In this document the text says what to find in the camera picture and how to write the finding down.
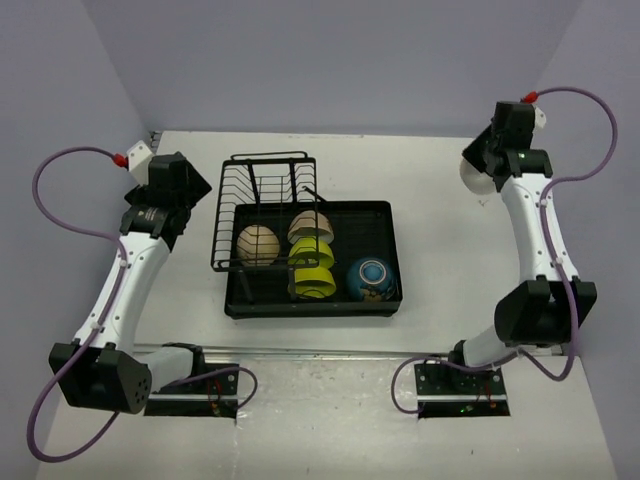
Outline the beige white bowl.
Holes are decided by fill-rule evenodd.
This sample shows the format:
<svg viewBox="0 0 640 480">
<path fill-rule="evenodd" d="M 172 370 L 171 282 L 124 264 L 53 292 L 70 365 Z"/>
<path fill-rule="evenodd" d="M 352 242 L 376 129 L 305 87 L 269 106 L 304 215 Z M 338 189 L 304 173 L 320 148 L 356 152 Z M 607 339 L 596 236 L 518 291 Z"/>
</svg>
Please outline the beige white bowl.
<svg viewBox="0 0 640 480">
<path fill-rule="evenodd" d="M 331 222 L 325 215 L 315 210 L 306 210 L 293 218 L 287 233 L 287 239 L 291 244 L 304 237 L 318 237 L 331 244 L 335 235 Z"/>
<path fill-rule="evenodd" d="M 459 175 L 465 187 L 475 195 L 487 196 L 497 192 L 493 179 L 479 172 L 464 158 L 460 161 Z"/>
</svg>

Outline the yellow green bowl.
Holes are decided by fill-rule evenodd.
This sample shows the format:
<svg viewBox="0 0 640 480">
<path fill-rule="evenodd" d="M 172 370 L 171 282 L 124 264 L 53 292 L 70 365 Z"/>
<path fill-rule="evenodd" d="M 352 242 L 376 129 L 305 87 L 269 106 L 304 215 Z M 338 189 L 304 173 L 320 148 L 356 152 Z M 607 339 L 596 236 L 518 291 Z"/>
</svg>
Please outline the yellow green bowl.
<svg viewBox="0 0 640 480">
<path fill-rule="evenodd" d="M 299 268 L 293 270 L 294 292 L 303 299 L 324 299 L 332 296 L 336 290 L 336 282 L 331 271 L 325 267 Z"/>
<path fill-rule="evenodd" d="M 302 237 L 297 240 L 288 257 L 289 265 L 319 266 L 330 269 L 334 263 L 334 253 L 329 244 L 315 236 Z"/>
</svg>

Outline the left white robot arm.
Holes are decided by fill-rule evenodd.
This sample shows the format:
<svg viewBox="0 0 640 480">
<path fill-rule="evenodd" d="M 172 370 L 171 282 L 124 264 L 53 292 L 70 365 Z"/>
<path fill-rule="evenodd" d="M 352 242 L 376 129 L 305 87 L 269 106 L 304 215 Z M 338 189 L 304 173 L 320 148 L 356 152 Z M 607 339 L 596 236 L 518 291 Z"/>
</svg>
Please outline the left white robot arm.
<svg viewBox="0 0 640 480">
<path fill-rule="evenodd" d="M 146 179 L 129 191 L 117 253 L 90 315 L 69 343 L 49 354 L 56 383 L 72 407 L 137 414 L 151 393 L 175 383 L 201 390 L 208 369 L 200 347 L 167 343 L 135 359 L 137 326 L 151 287 L 184 233 L 209 183 L 180 152 L 150 155 Z"/>
</svg>

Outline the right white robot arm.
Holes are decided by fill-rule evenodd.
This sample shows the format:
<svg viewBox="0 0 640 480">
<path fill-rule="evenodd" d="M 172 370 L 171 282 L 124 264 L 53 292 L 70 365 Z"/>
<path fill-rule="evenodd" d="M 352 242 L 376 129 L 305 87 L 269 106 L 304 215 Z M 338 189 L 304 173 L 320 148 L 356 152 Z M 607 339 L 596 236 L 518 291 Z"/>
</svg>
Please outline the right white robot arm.
<svg viewBox="0 0 640 480">
<path fill-rule="evenodd" d="M 476 195 L 498 193 L 511 220 L 519 258 L 517 286 L 496 305 L 493 324 L 455 347 L 446 368 L 448 385 L 467 393 L 492 367 L 526 347 L 571 341 L 597 299 L 567 253 L 552 192 L 548 153 L 531 146 L 543 126 L 531 103 L 501 101 L 489 126 L 462 152 L 460 177 Z"/>
</svg>

